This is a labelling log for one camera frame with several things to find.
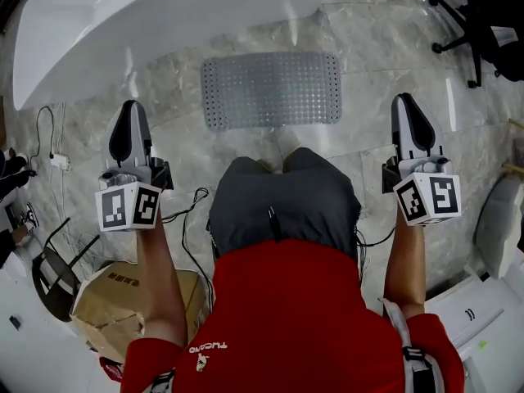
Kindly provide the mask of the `large cardboard box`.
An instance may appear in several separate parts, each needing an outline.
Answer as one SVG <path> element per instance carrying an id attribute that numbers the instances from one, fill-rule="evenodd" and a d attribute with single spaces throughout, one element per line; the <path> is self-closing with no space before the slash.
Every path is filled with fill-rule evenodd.
<path id="1" fill-rule="evenodd" d="M 199 273 L 177 269 L 191 341 L 209 314 Z M 144 335 L 140 267 L 116 261 L 82 282 L 70 317 L 76 329 L 103 358 L 124 365 L 132 341 Z"/>

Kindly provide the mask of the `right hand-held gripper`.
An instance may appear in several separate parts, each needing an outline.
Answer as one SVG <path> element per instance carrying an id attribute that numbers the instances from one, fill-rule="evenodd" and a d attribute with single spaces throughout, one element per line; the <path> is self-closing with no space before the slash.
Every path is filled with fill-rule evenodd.
<path id="1" fill-rule="evenodd" d="M 405 223 L 425 226 L 459 217 L 459 176 L 442 156 L 443 137 L 435 118 L 411 94 L 400 93 L 392 102 L 391 125 L 400 160 L 392 156 L 382 165 L 382 191 L 395 195 Z"/>

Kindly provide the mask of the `wooden stool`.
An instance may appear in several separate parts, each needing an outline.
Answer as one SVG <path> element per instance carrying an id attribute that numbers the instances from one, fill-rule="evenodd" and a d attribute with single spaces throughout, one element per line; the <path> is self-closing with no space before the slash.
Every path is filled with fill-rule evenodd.
<path id="1" fill-rule="evenodd" d="M 524 124 L 517 121 L 517 120 L 514 120 L 514 119 L 509 119 L 508 122 L 522 130 L 524 130 Z M 515 173 L 518 173 L 518 174 L 521 174 L 524 176 L 524 168 L 522 167 L 519 167 L 519 166 L 516 166 L 516 165 L 513 165 L 511 163 L 503 163 L 502 164 L 502 168 L 503 169 L 506 169 L 506 170 L 509 170 L 511 172 L 515 172 Z"/>

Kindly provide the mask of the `person's right forearm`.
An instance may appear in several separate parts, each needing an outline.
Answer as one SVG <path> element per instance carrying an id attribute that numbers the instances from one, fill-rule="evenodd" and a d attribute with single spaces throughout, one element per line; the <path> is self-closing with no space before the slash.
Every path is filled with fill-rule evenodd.
<path id="1" fill-rule="evenodd" d="M 425 313 L 426 254 L 423 228 L 408 226 L 401 210 L 397 211 L 383 297 L 396 303 L 406 319 Z"/>

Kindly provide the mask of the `white cabinet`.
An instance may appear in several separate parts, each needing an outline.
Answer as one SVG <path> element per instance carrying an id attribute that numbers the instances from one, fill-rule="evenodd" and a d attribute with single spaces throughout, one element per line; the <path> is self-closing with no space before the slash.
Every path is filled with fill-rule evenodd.
<path id="1" fill-rule="evenodd" d="M 501 279 L 472 275 L 433 297 L 463 361 L 466 393 L 524 393 L 524 256 Z"/>

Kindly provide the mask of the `person's grey trousers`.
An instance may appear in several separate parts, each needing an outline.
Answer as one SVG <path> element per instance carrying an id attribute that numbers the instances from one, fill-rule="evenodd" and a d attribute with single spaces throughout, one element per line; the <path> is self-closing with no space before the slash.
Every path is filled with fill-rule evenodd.
<path id="1" fill-rule="evenodd" d="M 357 257 L 356 227 L 361 205 L 349 177 L 304 147 L 303 169 L 267 174 L 255 160 L 235 159 L 219 181 L 208 230 L 216 255 L 273 241 L 272 206 L 283 239 L 330 246 Z"/>

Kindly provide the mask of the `red cap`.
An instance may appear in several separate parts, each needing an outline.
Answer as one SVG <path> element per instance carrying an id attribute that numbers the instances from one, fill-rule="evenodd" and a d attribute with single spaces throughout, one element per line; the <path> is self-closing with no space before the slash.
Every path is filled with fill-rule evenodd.
<path id="1" fill-rule="evenodd" d="M 122 382 L 123 378 L 123 369 L 124 366 L 121 363 L 115 362 L 111 359 L 108 359 L 106 357 L 100 356 L 99 357 L 99 364 L 102 368 L 102 370 L 105 372 L 105 374 L 113 381 L 113 382 Z"/>

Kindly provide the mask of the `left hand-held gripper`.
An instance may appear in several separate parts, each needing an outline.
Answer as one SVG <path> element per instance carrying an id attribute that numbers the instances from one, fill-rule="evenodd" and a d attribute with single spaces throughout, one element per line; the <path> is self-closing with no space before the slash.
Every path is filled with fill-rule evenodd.
<path id="1" fill-rule="evenodd" d="M 95 193 L 100 230 L 117 232 L 152 229 L 160 194 L 174 188 L 169 162 L 148 158 L 151 133 L 140 102 L 128 100 L 108 129 L 107 168 L 99 176 Z"/>

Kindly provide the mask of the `grey perforated floor mat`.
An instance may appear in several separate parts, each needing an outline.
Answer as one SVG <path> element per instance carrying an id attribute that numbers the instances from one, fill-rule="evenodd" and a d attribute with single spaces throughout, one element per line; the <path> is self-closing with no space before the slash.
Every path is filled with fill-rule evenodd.
<path id="1" fill-rule="evenodd" d="M 329 52 L 262 52 L 211 57 L 201 65 L 206 126 L 230 129 L 335 124 L 341 71 Z"/>

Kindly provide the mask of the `black office chair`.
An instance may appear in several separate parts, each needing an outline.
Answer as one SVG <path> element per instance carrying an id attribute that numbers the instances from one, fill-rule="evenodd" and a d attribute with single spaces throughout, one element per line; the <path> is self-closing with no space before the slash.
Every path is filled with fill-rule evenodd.
<path id="1" fill-rule="evenodd" d="M 495 67 L 495 75 L 524 81 L 524 0 L 468 0 L 453 9 L 445 0 L 428 0 L 442 7 L 463 30 L 463 36 L 446 45 L 433 43 L 436 54 L 468 44 L 476 78 L 469 88 L 481 86 L 481 61 Z"/>

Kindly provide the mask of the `white bathtub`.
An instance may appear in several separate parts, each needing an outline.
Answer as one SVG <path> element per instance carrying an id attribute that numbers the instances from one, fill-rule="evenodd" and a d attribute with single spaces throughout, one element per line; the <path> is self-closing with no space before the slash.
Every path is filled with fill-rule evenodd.
<path id="1" fill-rule="evenodd" d="M 305 17 L 323 0 L 28 0 L 12 76 L 18 110 L 76 102 L 218 34 Z"/>

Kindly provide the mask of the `black round stool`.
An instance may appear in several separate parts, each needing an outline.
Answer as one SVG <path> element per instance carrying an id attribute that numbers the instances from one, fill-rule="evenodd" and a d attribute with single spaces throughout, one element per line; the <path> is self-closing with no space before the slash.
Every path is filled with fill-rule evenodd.
<path id="1" fill-rule="evenodd" d="M 47 238 L 41 253 L 32 261 L 31 275 L 35 291 L 43 306 L 56 319 L 70 323 L 70 312 L 79 293 L 80 280 L 73 268 L 84 257 L 95 242 L 96 235 L 70 262 L 66 262 L 52 239 L 70 222 L 66 218 Z"/>

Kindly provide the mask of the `person's red shirt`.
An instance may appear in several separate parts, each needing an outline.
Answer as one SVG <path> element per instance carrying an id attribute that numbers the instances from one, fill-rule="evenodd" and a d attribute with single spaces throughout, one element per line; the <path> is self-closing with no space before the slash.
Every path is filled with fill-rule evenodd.
<path id="1" fill-rule="evenodd" d="M 133 341 L 121 393 L 404 393 L 400 334 L 348 256 L 263 242 L 221 256 L 213 312 L 186 348 Z"/>

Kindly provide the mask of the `person's left forearm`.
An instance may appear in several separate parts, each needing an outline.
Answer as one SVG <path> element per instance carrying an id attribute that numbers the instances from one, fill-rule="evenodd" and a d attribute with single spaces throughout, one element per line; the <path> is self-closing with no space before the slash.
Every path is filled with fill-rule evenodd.
<path id="1" fill-rule="evenodd" d="M 145 337 L 185 348 L 185 304 L 161 217 L 154 228 L 137 232 L 137 254 Z"/>

